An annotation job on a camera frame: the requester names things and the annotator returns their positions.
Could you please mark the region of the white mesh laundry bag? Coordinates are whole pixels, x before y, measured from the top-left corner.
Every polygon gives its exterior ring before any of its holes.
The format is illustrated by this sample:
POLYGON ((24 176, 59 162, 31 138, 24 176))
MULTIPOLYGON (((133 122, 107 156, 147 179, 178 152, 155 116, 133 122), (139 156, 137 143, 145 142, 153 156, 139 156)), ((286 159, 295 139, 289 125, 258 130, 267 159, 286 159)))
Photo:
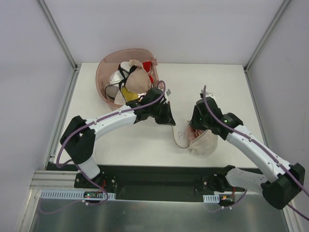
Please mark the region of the white mesh laundry bag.
POLYGON ((218 146, 218 136, 212 134, 210 130, 206 130, 203 135, 189 143, 187 137, 188 127, 189 121, 186 126, 171 126, 175 145, 181 149, 186 149, 194 157, 201 159, 209 157, 218 146))

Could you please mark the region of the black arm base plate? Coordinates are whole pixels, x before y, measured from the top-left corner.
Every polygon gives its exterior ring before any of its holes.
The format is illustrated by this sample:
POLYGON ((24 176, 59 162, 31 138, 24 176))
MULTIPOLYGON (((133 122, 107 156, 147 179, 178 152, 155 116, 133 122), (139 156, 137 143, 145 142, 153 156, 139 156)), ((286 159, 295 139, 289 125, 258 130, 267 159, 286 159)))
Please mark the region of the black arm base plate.
POLYGON ((219 167, 99 166, 95 183, 118 200, 202 202, 219 167))

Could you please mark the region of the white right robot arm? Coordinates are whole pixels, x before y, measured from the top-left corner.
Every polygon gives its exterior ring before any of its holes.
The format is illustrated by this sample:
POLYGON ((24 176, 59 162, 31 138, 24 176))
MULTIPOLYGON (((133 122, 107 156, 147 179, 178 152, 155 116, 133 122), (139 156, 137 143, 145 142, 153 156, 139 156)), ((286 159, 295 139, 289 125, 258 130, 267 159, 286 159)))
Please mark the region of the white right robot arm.
POLYGON ((261 171, 260 174, 227 165, 208 179, 210 189, 224 192, 240 187, 258 193, 274 208, 283 209, 304 191, 305 168, 282 159, 261 144, 233 113, 223 114, 212 97, 201 96, 189 125, 209 130, 240 150, 261 171))

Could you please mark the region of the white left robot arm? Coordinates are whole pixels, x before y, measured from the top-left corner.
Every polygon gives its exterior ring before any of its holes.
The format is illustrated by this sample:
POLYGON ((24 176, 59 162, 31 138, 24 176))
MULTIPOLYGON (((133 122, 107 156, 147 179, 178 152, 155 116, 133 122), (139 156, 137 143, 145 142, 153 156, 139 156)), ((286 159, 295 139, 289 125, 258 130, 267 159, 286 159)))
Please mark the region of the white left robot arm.
POLYGON ((92 157, 95 142, 111 131, 149 117, 154 118, 156 124, 175 126, 168 96, 168 90, 154 87, 109 114, 90 119, 75 116, 60 138, 60 151, 67 152, 91 188, 101 186, 104 183, 103 173, 92 157))

